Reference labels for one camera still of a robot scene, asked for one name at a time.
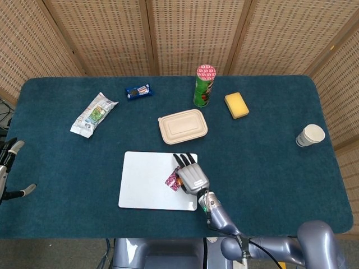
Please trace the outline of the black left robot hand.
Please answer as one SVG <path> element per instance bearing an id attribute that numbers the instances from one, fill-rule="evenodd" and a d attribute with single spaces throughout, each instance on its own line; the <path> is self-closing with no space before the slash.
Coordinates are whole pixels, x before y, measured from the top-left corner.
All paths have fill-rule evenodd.
<path id="1" fill-rule="evenodd" d="M 18 152 L 24 144 L 24 141 L 18 141 L 16 137 L 1 143 L 1 203 L 16 198 L 23 198 L 33 192 L 37 187 L 37 184 L 33 183 L 22 190 L 7 191 L 6 181 L 8 174 L 11 171 Z"/>

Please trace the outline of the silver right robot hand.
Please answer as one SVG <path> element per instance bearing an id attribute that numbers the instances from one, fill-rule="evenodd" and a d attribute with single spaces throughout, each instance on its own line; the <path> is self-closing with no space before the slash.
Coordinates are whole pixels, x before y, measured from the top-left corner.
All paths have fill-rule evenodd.
<path id="1" fill-rule="evenodd" d="M 187 194 L 197 196 L 209 190 L 210 182 L 207 176 L 189 152 L 173 154 L 173 157 L 179 166 L 176 174 L 182 181 Z"/>

